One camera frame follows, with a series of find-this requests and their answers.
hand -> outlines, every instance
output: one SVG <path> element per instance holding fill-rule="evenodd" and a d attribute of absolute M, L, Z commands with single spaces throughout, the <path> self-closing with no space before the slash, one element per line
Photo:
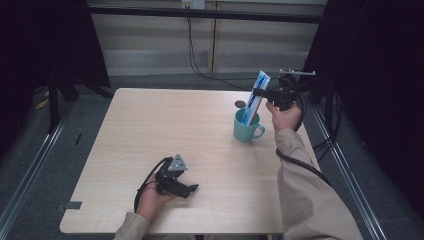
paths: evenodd
<path fill-rule="evenodd" d="M 295 103 L 286 111 L 279 111 L 278 108 L 270 102 L 266 103 L 266 107 L 272 114 L 272 124 L 274 125 L 276 133 L 286 128 L 294 130 L 302 113 Z"/>
<path fill-rule="evenodd" d="M 137 214 L 140 214 L 149 220 L 149 222 L 162 211 L 165 203 L 177 197 L 170 193 L 164 193 L 164 195 L 159 194 L 156 189 L 155 175 L 156 174 L 152 174 L 147 181 L 147 183 L 151 183 L 146 186 L 141 194 L 137 207 Z"/>

blue mug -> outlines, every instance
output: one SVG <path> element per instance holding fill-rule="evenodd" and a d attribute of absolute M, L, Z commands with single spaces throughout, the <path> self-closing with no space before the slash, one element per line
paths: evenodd
<path fill-rule="evenodd" d="M 243 114 L 244 108 L 239 109 L 234 117 L 234 137 L 242 142 L 248 142 L 252 139 L 260 138 L 265 132 L 265 127 L 259 124 L 259 115 L 256 113 L 250 126 L 246 126 L 241 123 Z M 255 135 L 256 129 L 261 131 L 258 135 Z"/>

wooden table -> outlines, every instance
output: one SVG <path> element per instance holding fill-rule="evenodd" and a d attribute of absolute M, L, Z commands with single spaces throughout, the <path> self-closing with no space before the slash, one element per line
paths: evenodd
<path fill-rule="evenodd" d="M 119 89 L 109 107 L 60 224 L 64 233 L 113 233 L 133 211 L 136 190 L 163 158 L 180 154 L 179 177 L 200 184 L 189 198 L 168 203 L 150 234 L 281 233 L 271 113 L 258 110 L 265 134 L 233 137 L 234 103 L 250 92 Z M 301 135 L 318 168 L 304 127 Z"/>

beige jacket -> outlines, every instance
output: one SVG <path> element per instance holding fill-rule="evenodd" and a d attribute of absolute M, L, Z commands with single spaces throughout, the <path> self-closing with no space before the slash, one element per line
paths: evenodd
<path fill-rule="evenodd" d="M 278 149 L 286 156 L 311 165 L 300 136 L 291 129 L 275 134 Z M 345 204 L 317 175 L 282 159 L 278 191 L 284 239 L 362 239 Z M 142 216 L 127 213 L 115 240 L 142 239 L 150 223 Z"/>

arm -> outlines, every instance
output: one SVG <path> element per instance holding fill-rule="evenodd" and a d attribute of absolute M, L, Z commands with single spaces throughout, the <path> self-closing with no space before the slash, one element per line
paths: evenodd
<path fill-rule="evenodd" d="M 122 226 L 116 231 L 114 240 L 136 240 L 142 239 L 152 220 L 162 210 L 166 202 L 174 199 L 172 194 L 161 195 L 157 192 L 155 174 L 148 182 L 138 203 L 137 212 L 128 212 Z"/>
<path fill-rule="evenodd" d="M 311 165 L 300 136 L 292 129 L 300 117 L 294 105 L 280 112 L 272 104 L 278 149 Z M 317 175 L 281 159 L 278 191 L 285 239 L 362 239 L 352 214 L 337 193 Z"/>

